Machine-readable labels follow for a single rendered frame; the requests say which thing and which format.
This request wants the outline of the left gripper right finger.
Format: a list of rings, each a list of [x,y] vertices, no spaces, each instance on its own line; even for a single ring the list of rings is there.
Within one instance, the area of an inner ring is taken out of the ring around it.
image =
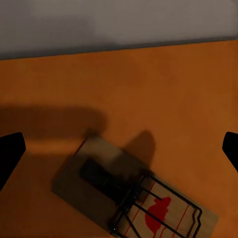
[[[227,132],[222,149],[238,172],[238,134]]]

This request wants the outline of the mousetrap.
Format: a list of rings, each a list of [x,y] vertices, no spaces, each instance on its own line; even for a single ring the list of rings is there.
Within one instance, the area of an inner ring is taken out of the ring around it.
[[[210,238],[219,219],[95,132],[51,192],[115,238]]]

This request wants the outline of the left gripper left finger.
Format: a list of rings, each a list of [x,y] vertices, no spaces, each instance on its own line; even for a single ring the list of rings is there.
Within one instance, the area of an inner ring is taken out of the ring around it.
[[[26,150],[22,132],[0,137],[0,191]]]

